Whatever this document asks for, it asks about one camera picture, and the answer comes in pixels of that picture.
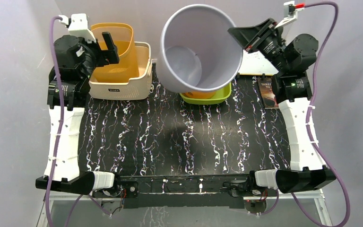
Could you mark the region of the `yellow slatted waste basket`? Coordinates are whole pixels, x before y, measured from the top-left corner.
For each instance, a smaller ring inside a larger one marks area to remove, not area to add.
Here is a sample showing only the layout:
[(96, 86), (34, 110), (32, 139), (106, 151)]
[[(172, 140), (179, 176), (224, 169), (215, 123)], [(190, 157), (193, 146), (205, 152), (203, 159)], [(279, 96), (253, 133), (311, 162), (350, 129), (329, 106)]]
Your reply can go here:
[(103, 83), (128, 83), (130, 78), (139, 77), (137, 50), (134, 42), (133, 28), (124, 23), (98, 23), (91, 26), (95, 38), (102, 50), (107, 50), (102, 33), (111, 34), (119, 56), (118, 64), (97, 67), (93, 76)]

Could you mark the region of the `cream perforated storage basket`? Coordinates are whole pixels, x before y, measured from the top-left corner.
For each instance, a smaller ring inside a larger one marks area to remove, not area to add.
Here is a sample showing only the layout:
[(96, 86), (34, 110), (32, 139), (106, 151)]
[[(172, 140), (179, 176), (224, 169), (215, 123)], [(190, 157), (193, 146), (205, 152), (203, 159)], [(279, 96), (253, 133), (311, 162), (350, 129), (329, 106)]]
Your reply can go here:
[(139, 76), (130, 78), (127, 83), (98, 82), (90, 78), (89, 94), (103, 100), (143, 100), (148, 97), (152, 85), (151, 46), (146, 42), (135, 42)]

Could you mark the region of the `grey plastic bucket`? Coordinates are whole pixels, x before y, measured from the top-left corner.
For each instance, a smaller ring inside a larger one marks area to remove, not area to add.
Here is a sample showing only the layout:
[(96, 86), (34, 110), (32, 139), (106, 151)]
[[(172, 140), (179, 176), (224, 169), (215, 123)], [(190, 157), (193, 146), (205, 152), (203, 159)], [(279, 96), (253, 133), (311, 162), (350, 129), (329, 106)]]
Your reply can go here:
[(193, 4), (165, 23), (156, 74), (175, 93), (212, 92), (225, 87), (239, 71), (243, 51), (228, 33), (235, 23), (220, 9)]

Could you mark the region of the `orange plastic bucket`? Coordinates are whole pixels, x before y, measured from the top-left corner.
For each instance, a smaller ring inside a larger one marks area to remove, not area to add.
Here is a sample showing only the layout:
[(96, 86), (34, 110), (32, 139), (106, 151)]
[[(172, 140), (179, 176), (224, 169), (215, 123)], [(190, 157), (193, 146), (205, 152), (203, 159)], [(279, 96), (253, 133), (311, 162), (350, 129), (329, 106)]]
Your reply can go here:
[(186, 93), (180, 93), (183, 97), (189, 99), (210, 99), (216, 94), (216, 91), (212, 92), (201, 92), (201, 91), (190, 91)]

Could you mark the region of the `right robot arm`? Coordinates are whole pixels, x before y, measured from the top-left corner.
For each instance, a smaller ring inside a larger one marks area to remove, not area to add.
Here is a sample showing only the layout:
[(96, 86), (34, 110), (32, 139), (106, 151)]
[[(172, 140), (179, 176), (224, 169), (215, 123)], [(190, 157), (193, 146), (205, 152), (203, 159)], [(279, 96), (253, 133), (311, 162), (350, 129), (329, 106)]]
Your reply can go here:
[(251, 171), (247, 189), (254, 196), (266, 188), (282, 193), (313, 191), (335, 180), (335, 175), (315, 150), (316, 136), (309, 113), (313, 96), (307, 69), (316, 62), (319, 42), (310, 34), (300, 34), (291, 43), (282, 38), (283, 28), (269, 18), (257, 26), (232, 27), (229, 34), (248, 53), (260, 52), (277, 69), (271, 87), (285, 121), (291, 152), (290, 169)]

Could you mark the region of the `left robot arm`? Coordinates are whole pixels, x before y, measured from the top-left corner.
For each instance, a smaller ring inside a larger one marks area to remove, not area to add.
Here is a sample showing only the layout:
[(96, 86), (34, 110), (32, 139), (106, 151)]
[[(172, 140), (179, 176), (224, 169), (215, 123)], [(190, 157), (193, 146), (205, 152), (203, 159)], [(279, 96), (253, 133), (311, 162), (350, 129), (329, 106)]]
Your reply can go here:
[(38, 189), (88, 195), (104, 190), (116, 197), (122, 192), (118, 175), (108, 171), (81, 171), (78, 142), (89, 79), (98, 67), (119, 63), (117, 46), (109, 32), (102, 32), (106, 49), (97, 41), (64, 35), (54, 44), (54, 66), (49, 73), (47, 104), (51, 120), (50, 151), (43, 176), (35, 181)]

